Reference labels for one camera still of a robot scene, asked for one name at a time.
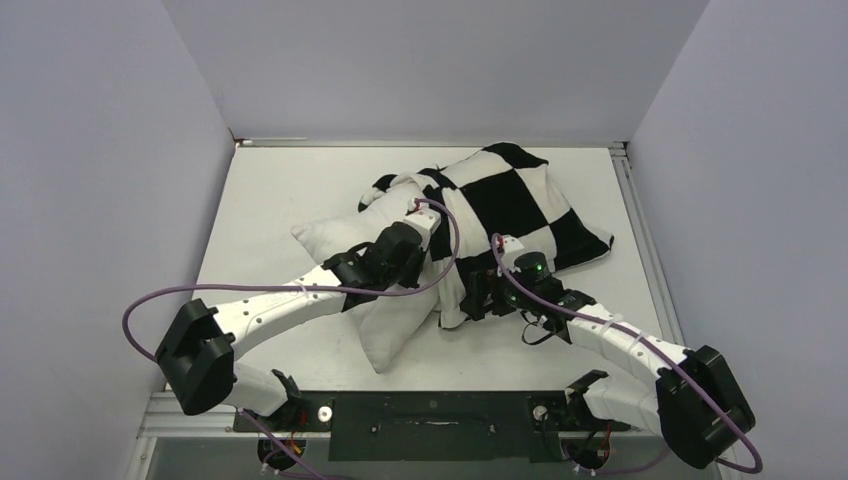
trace white pillow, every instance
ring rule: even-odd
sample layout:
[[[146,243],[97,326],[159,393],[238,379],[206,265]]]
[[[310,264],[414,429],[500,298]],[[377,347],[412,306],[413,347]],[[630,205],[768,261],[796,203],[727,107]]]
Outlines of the white pillow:
[[[421,188],[415,184],[401,185],[360,213],[296,225],[291,233],[312,259],[321,264],[356,244],[376,240],[384,228],[406,215],[411,198],[424,198]],[[433,262],[428,255],[418,282],[423,285],[433,277]],[[346,312],[359,324],[359,341],[375,372],[382,373],[389,367],[392,358],[427,318],[438,299],[438,289],[431,288],[407,297],[379,297]]]

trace black bracket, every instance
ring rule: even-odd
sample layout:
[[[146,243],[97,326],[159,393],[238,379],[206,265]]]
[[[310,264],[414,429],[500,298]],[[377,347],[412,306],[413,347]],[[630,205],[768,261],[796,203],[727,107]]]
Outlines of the black bracket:
[[[235,354],[203,300],[187,302],[177,312],[156,349],[156,363],[186,415],[219,405],[232,392]]]
[[[706,390],[742,432],[754,428],[754,413],[724,357],[708,346],[685,353],[687,358],[680,362],[680,368]],[[736,442],[736,435],[677,373],[660,370],[656,385],[663,437],[681,460],[695,468],[706,468]]]

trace pillow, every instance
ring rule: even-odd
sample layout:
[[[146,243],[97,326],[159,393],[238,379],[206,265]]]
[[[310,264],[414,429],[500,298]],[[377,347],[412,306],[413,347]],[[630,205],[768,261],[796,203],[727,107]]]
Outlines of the pillow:
[[[580,265],[609,253],[613,236],[587,227],[548,176],[548,162],[512,143],[488,146],[446,168],[385,175],[360,200],[370,210],[381,195],[413,184],[427,198],[445,204],[459,222],[456,268],[439,285],[439,326],[455,328],[472,313],[463,305],[476,273],[497,268],[489,247],[492,234],[512,235],[528,248],[543,252],[551,271]],[[451,254],[449,222],[430,241],[434,270],[441,271]]]
[[[381,195],[361,213],[296,225],[291,233],[312,259],[321,264],[356,244],[373,242],[384,228],[406,215],[409,199],[423,196],[418,185],[408,183]],[[431,281],[436,276],[434,272],[433,262],[428,258],[419,284]],[[392,358],[433,310],[438,298],[436,288],[431,288],[408,297],[378,297],[345,312],[359,324],[359,341],[375,372],[382,373],[389,367]]]

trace metal edge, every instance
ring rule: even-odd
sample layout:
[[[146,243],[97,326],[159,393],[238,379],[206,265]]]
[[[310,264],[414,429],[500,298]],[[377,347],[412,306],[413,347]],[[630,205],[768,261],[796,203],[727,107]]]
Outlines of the metal edge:
[[[309,140],[308,138],[243,138],[236,141],[242,148],[268,147],[480,147],[497,142],[498,139],[480,138],[471,140]],[[559,147],[559,148],[610,148],[624,151],[623,142],[586,142],[571,143],[562,140],[519,141],[522,147]]]
[[[217,406],[201,415],[187,416],[177,398],[170,392],[154,393],[139,428],[139,438],[259,438],[256,432],[233,431],[235,409]],[[287,435],[291,432],[275,432]],[[295,438],[329,438],[329,432],[296,433]]]
[[[627,152],[623,148],[610,149],[610,158],[624,198],[624,206],[630,218],[630,225],[633,228],[633,235],[636,238],[636,247],[642,259],[648,288],[651,291],[651,298],[654,301],[654,308],[660,321],[660,330],[664,338],[683,345],[683,333],[677,321],[668,284],[665,281],[651,231],[645,222],[645,215],[636,193],[636,186],[630,176],[630,160],[627,158]]]
[[[145,480],[156,450],[155,437],[139,437],[135,441],[130,466],[127,468],[127,480]]]

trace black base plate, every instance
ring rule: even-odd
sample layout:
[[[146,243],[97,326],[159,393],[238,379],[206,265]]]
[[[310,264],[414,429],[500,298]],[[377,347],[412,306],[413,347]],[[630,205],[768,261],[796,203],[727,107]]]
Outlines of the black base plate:
[[[558,432],[581,431],[566,414],[562,391],[550,392],[302,392],[299,414],[261,419],[274,431],[331,431],[331,461],[491,460],[525,457],[562,461]],[[533,418],[544,405],[548,420]],[[329,406],[332,420],[318,420]],[[236,416],[233,429],[256,428]]]

